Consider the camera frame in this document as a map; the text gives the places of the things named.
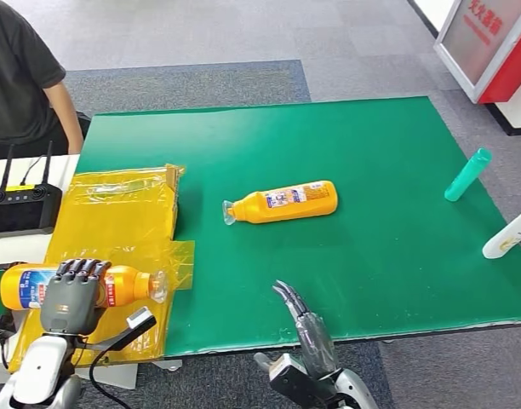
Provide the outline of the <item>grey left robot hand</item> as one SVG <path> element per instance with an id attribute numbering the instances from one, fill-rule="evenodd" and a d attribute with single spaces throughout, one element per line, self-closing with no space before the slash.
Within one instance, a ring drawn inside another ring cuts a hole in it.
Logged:
<path id="1" fill-rule="evenodd" d="M 47 287 L 40 309 L 46 333 L 87 336 L 94 332 L 107 307 L 99 301 L 109 261 L 76 258 L 61 262 Z"/>

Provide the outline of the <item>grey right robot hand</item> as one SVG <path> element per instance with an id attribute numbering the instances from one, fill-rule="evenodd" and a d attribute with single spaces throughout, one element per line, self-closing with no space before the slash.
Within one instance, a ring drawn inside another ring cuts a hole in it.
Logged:
<path id="1" fill-rule="evenodd" d="M 324 321 L 291 285 L 278 279 L 272 288 L 282 298 L 293 318 L 301 347 L 302 362 L 299 364 L 291 356 L 270 360 L 263 353 L 254 354 L 254 361 L 272 382 L 315 383 L 332 389 L 338 364 L 333 341 Z"/>

